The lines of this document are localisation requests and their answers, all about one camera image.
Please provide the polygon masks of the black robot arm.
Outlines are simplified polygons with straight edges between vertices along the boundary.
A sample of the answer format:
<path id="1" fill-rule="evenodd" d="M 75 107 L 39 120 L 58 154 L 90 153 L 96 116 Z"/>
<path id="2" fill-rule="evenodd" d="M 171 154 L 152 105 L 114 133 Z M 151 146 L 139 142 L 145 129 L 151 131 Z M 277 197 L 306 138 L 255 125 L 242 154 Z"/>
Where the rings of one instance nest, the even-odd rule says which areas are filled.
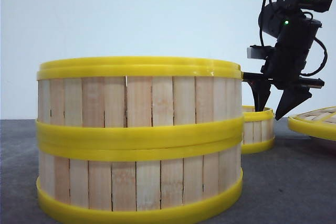
<path id="1" fill-rule="evenodd" d="M 324 86 L 324 81 L 312 78 L 325 67 L 328 59 L 325 45 L 316 37 L 322 23 L 314 19 L 312 11 L 326 12 L 332 1 L 263 0 L 258 17 L 259 32 L 267 33 L 277 41 L 274 46 L 261 44 L 247 48 L 248 58 L 265 61 L 260 73 L 243 73 L 243 81 L 251 87 L 257 112 L 264 110 L 271 86 L 283 91 L 276 120 L 311 98 L 311 88 Z M 313 42 L 322 47 L 324 57 L 317 70 L 303 73 Z"/>

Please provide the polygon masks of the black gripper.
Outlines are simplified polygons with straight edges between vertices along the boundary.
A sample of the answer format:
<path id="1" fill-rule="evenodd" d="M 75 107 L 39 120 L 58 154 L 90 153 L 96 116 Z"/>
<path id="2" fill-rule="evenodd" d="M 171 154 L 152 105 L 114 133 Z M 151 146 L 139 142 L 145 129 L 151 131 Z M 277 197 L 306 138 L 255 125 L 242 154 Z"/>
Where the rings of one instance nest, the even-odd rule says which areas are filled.
<path id="1" fill-rule="evenodd" d="M 260 73 L 244 72 L 243 81 L 250 83 L 256 112 L 264 110 L 270 96 L 271 84 L 280 90 L 284 89 L 275 114 L 275 119 L 279 120 L 312 97 L 310 88 L 320 89 L 324 86 L 321 79 L 301 76 L 309 50 L 322 23 L 303 16 L 282 19 L 269 16 L 259 17 L 258 25 L 277 41 L 273 46 L 273 53 L 264 60 Z"/>

